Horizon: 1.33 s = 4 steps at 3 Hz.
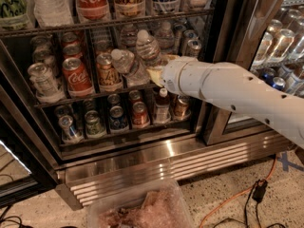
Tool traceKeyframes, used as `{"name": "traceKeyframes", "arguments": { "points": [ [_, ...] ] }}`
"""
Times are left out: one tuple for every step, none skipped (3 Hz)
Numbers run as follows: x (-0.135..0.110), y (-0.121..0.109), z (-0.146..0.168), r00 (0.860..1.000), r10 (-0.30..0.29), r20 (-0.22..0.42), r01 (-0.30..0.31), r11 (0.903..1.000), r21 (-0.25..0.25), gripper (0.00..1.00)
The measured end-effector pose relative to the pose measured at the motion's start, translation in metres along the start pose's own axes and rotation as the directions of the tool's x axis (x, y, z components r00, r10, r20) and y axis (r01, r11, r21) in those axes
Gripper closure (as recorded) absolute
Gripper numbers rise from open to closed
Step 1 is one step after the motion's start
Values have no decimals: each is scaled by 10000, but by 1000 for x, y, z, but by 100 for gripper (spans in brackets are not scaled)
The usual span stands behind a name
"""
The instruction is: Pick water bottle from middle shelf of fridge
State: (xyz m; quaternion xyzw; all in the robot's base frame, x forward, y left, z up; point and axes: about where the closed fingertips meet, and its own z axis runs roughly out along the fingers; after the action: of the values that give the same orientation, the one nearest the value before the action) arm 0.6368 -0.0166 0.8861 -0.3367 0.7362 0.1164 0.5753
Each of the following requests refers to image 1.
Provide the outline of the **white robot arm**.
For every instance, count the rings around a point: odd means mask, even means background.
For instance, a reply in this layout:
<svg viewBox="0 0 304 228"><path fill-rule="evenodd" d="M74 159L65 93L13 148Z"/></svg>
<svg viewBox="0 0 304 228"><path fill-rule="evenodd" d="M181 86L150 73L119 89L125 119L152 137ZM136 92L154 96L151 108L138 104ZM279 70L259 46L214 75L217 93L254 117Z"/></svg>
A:
<svg viewBox="0 0 304 228"><path fill-rule="evenodd" d="M241 66L178 57L147 72L170 93L252 117L304 148L304 99L267 85Z"/></svg>

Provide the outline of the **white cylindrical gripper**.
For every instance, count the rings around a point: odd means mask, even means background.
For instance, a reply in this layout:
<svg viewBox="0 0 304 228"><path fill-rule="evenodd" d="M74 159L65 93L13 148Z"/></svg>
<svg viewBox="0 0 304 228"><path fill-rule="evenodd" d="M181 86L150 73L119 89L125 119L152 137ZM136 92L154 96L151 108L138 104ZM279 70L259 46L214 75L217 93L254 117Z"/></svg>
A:
<svg viewBox="0 0 304 228"><path fill-rule="evenodd" d="M202 99L203 74L211 65L192 57L165 54L156 66L146 68L151 81L170 93Z"/></svg>

